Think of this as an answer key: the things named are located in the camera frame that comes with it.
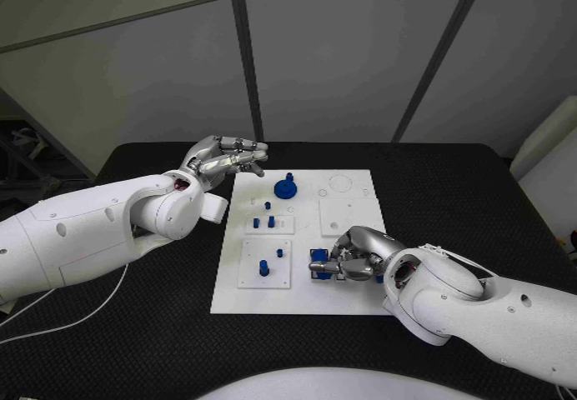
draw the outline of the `black table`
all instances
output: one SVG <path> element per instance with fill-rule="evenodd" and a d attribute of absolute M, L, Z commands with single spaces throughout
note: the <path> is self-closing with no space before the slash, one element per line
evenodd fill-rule
<path fill-rule="evenodd" d="M 97 183 L 178 168 L 191 145 L 120 146 Z M 371 169 L 387 231 L 407 246 L 435 243 L 505 277 L 577 293 L 575 266 L 489 147 L 275 142 L 264 166 Z M 212 192 L 230 198 L 233 186 L 230 178 Z M 482 398 L 556 398 L 550 383 L 489 361 L 456 337 L 430 346 L 393 317 L 211 315 L 225 222 L 201 220 L 185 240 L 132 264 L 116 297 L 84 324 L 0 347 L 8 393 L 187 399 L 257 373 L 334 366 L 409 375 Z M 57 291 L 2 338 L 84 317 L 120 274 Z"/>

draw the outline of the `robotic hand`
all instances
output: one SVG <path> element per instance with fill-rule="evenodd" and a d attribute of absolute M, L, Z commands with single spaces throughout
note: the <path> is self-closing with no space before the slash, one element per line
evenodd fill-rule
<path fill-rule="evenodd" d="M 485 270 L 478 279 L 450 259 Z M 406 248 L 383 232 L 352 227 L 318 273 L 364 281 L 384 275 L 387 311 L 429 344 L 455 335 L 500 364 L 577 388 L 577 296 L 497 276 L 476 262 L 432 245 Z"/>
<path fill-rule="evenodd" d="M 199 218 L 221 223 L 228 201 L 207 191 L 230 173 L 262 177 L 267 149 L 207 137 L 178 170 L 62 194 L 0 222 L 0 304 L 100 277 L 185 238 Z"/>

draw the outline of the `white platform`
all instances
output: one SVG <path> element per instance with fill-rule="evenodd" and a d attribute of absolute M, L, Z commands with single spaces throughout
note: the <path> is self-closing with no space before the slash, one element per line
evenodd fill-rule
<path fill-rule="evenodd" d="M 289 172 L 299 191 L 292 199 L 283 200 L 276 197 L 273 187 Z M 266 202 L 272 204 L 270 210 L 264 208 Z M 286 227 L 293 219 L 293 234 L 267 233 L 270 215 L 286 222 Z M 253 218 L 262 220 L 259 234 Z M 338 237 L 354 225 L 386 231 L 368 170 L 269 170 L 263 178 L 238 174 L 211 313 L 390 315 L 383 308 L 386 289 L 375 280 L 311 278 L 311 249 L 331 251 Z M 290 251 L 285 252 L 285 264 L 279 263 L 273 241 L 287 241 Z M 260 259 L 267 259 L 270 264 L 269 277 L 259 274 Z M 285 275 L 283 280 L 277 280 L 287 271 L 290 279 Z"/>

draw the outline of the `cable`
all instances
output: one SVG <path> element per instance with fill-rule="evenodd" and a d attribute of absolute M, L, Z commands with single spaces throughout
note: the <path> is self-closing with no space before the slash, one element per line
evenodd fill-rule
<path fill-rule="evenodd" d="M 51 294 L 52 294 L 52 292 L 55 291 L 57 289 L 52 289 L 51 291 L 48 291 L 47 293 L 45 293 L 45 295 L 41 297 L 41 298 L 38 298 L 12 317 L 9 317 L 8 319 L 6 319 L 6 321 L 3 321 L 3 323 L 0 323 L 0 328 L 6 325 L 6 323 L 9 322 L 9 321 L 12 321 L 36 303 L 39 303 L 41 302 L 41 300 L 44 299 L 44 298 L 47 298 Z"/>
<path fill-rule="evenodd" d="M 560 385 L 556 385 L 556 390 L 557 390 L 559 398 L 560 398 L 562 400 L 566 400 L 566 398 L 563 397 L 563 394 L 562 394 Z"/>
<path fill-rule="evenodd" d="M 15 340 L 25 339 L 25 338 L 31 338 L 32 336 L 39 336 L 39 335 L 44 335 L 45 333 L 52 333 L 52 332 L 61 331 L 62 329 L 73 328 L 75 325 L 78 325 L 80 323 L 83 323 L 83 322 L 101 310 L 101 308 L 106 306 L 106 304 L 112 301 L 112 298 L 113 298 L 113 296 L 114 296 L 114 293 L 119 291 L 120 284 L 123 283 L 124 276 L 127 275 L 127 270 L 129 270 L 129 264 L 126 265 L 124 272 L 123 272 L 123 276 L 120 277 L 120 280 L 119 280 L 119 283 L 117 283 L 117 287 L 116 287 L 114 290 L 112 291 L 112 294 L 110 294 L 109 298 L 104 300 L 104 302 L 103 302 L 103 304 L 99 306 L 99 308 L 97 308 L 83 319 L 80 319 L 77 322 L 73 322 L 70 325 L 64 325 L 62 327 L 55 327 L 55 328 L 52 328 L 52 329 L 48 329 L 47 331 L 39 331 L 39 332 L 35 332 L 35 333 L 28 333 L 26 335 L 22 335 L 22 336 L 12 337 L 11 339 L 3 340 L 3 341 L 0 342 L 0 345 L 6 344 L 8 342 L 12 342 L 12 341 L 15 341 Z"/>
<path fill-rule="evenodd" d="M 577 397 L 575 396 L 575 394 L 572 393 L 572 391 L 566 388 L 566 387 L 563 387 L 564 389 L 566 389 L 566 392 L 567 392 L 567 394 L 569 394 L 569 397 L 573 399 L 573 400 L 577 400 Z"/>
<path fill-rule="evenodd" d="M 471 266 L 476 267 L 478 269 L 484 270 L 487 273 L 489 273 L 491 275 L 494 275 L 495 277 L 500 277 L 500 275 L 491 271 L 489 269 L 487 269 L 482 265 L 479 265 L 474 260 L 471 260 L 469 258 L 465 258 L 463 256 L 459 256 L 455 252 L 450 252 L 449 250 L 445 250 L 445 248 L 442 248 L 440 246 L 433 246 L 432 244 L 426 244 L 425 246 L 420 246 L 419 248 L 422 248 L 423 250 L 429 250 L 433 252 L 438 252 L 440 254 L 449 255 L 453 258 L 456 258 L 459 261 L 462 261 L 465 264 L 469 264 Z"/>

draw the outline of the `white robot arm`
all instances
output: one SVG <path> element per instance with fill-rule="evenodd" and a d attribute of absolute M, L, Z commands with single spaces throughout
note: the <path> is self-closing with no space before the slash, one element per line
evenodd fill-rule
<path fill-rule="evenodd" d="M 318 273 L 367 280 L 384 275 L 387 311 L 429 344 L 466 340 L 500 364 L 567 388 L 577 388 L 577 296 L 497 276 L 478 279 L 430 245 L 406 248 L 383 232 L 352 227 Z"/>
<path fill-rule="evenodd" d="M 0 222 L 0 304 L 100 277 L 185 238 L 199 218 L 221 223 L 228 201 L 205 192 L 230 173 L 264 175 L 267 148 L 208 137 L 178 170 L 62 194 Z"/>

